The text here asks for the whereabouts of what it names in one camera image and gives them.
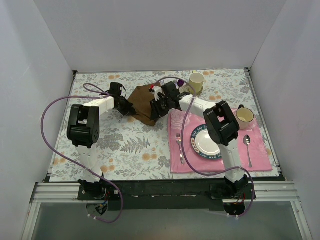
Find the brown cloth napkin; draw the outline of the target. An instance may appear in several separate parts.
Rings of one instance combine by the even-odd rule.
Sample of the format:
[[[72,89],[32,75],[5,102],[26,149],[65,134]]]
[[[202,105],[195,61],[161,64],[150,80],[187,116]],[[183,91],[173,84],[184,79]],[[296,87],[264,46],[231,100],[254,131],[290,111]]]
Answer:
[[[137,86],[129,96],[128,101],[133,104],[136,111],[133,117],[147,126],[154,127],[157,121],[151,120],[152,108],[150,101],[155,98],[154,94],[149,92],[150,86],[150,84]]]

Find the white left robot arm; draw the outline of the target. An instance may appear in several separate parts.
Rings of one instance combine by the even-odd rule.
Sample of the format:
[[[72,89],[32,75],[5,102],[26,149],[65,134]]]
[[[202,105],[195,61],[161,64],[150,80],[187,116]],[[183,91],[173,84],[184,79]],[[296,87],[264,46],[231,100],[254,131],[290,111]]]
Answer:
[[[86,194],[95,200],[102,200],[108,193],[105,184],[100,179],[103,172],[98,164],[96,143],[100,137],[100,116],[112,109],[123,116],[133,116],[137,112],[125,96],[121,83],[112,82],[109,90],[102,92],[100,98],[89,103],[71,106],[67,126],[67,138],[75,146],[80,164],[88,173],[78,182]]]

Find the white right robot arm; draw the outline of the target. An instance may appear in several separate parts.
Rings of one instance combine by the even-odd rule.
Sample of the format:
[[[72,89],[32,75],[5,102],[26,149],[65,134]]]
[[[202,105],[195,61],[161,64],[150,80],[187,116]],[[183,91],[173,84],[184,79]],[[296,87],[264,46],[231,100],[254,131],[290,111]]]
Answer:
[[[154,97],[150,101],[152,120],[164,117],[172,109],[204,118],[209,137],[219,147],[224,164],[225,183],[221,190],[232,199],[242,196],[252,177],[242,167],[238,152],[240,126],[228,103],[208,102],[197,98],[195,93],[181,93],[171,81],[163,86],[153,84],[148,91]]]

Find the speckled round coaster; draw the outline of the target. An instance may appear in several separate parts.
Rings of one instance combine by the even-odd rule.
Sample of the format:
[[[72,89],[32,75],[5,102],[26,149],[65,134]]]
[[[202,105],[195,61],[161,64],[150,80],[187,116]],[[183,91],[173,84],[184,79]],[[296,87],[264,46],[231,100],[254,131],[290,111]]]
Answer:
[[[185,84],[184,86],[180,87],[179,88],[179,91],[180,93],[184,93],[184,92],[187,92],[187,93],[190,93],[191,95],[194,94],[194,90],[187,84]],[[196,92],[196,96],[199,97],[203,92],[203,87],[201,87],[200,91],[199,92]]]

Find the purple plastic spoon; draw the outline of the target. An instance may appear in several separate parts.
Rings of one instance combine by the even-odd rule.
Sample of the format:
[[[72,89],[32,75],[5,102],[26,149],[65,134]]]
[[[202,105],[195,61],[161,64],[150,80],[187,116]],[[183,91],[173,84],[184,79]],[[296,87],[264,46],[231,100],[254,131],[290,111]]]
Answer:
[[[184,86],[184,84],[185,84],[185,82],[180,79],[180,80],[177,81],[176,85],[177,85],[177,88],[180,89],[180,88],[182,88]]]

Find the silver metal fork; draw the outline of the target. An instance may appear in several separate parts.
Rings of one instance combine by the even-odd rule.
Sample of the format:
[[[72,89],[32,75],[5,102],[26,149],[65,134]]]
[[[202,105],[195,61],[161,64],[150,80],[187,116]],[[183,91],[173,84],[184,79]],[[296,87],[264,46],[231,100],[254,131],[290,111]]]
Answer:
[[[181,165],[184,165],[184,156],[183,156],[183,151],[182,151],[182,138],[181,138],[180,133],[177,133],[175,135],[175,140],[176,140],[176,143],[178,144],[178,147],[179,147],[180,163],[181,163]]]

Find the pale yellow cup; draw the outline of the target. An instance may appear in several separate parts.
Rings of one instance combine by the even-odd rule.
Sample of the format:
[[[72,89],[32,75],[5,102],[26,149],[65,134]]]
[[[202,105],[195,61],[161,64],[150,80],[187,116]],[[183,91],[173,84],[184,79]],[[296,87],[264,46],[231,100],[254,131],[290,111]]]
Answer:
[[[203,87],[205,81],[205,77],[202,73],[193,72],[189,75],[189,85],[195,90],[195,92],[199,92]]]

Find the white plate green rim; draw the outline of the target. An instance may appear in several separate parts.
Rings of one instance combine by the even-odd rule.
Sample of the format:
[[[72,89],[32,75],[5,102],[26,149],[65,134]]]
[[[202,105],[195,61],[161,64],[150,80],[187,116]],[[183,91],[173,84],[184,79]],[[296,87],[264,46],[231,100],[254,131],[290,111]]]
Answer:
[[[211,139],[206,124],[197,126],[190,136],[193,150],[207,160],[219,160],[222,158],[220,148]]]

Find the pink floral placemat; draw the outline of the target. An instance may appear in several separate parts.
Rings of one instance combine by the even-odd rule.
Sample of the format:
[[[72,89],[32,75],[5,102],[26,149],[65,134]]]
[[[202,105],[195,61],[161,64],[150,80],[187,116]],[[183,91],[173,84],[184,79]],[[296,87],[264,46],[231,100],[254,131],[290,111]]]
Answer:
[[[193,170],[184,161],[184,165],[181,165],[179,146],[176,142],[176,134],[182,132],[182,124],[185,113],[179,110],[173,110],[168,115],[168,136],[169,136],[169,148],[170,148],[170,171],[175,174],[192,173]],[[191,134],[193,130],[205,124],[205,120],[202,117],[188,114],[184,126],[183,133],[183,146],[185,154],[189,163],[199,172],[220,172],[225,169],[222,158],[218,160],[209,160],[200,157],[191,145]],[[243,142],[245,135],[249,135],[251,143],[249,145],[250,159],[252,167],[248,166],[248,154],[247,147]],[[272,170],[272,164],[270,163],[267,150],[263,141],[263,137],[257,123],[254,119],[251,125],[244,130],[238,132],[238,153],[243,168],[249,172],[269,172]]]

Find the cream mug dark rim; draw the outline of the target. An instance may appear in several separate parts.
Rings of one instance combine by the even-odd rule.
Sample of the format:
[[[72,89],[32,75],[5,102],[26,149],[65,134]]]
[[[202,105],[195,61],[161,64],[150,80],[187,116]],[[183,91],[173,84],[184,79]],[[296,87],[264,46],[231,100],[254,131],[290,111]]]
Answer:
[[[240,130],[247,129],[255,119],[255,115],[251,109],[245,107],[243,104],[234,112],[234,116],[238,122]]]

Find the silver metal spoon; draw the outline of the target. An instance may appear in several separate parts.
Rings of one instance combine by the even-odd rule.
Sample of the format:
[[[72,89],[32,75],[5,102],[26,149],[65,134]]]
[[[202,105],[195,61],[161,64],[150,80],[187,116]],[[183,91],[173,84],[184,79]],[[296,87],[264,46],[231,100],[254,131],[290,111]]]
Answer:
[[[252,165],[250,150],[249,150],[249,145],[251,143],[251,138],[249,135],[244,136],[243,143],[246,145],[248,166],[251,168],[253,165]]]

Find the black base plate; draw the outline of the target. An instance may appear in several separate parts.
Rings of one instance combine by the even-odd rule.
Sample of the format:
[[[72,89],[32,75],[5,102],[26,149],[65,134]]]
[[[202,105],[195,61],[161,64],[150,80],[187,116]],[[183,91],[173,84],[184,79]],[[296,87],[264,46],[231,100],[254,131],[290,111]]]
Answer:
[[[224,201],[243,204],[255,199],[251,183],[232,191],[224,179],[133,180],[85,183],[81,180],[77,199],[107,201],[109,211],[207,209],[223,211]]]

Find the aluminium front rail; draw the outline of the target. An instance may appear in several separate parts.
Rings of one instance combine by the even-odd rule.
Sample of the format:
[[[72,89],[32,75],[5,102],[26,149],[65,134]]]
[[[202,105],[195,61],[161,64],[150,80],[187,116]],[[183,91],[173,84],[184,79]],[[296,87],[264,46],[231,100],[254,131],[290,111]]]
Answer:
[[[81,185],[79,183],[37,183],[32,193],[31,202],[39,203],[72,203],[78,200]],[[138,198],[146,196],[148,191],[152,197],[158,196],[199,196],[207,187],[193,191],[189,186],[177,186],[168,183],[165,186],[147,186],[143,182],[130,182],[128,187],[122,186],[123,195]],[[256,181],[254,182],[255,201],[257,202],[298,202],[301,200],[295,183],[292,181]]]

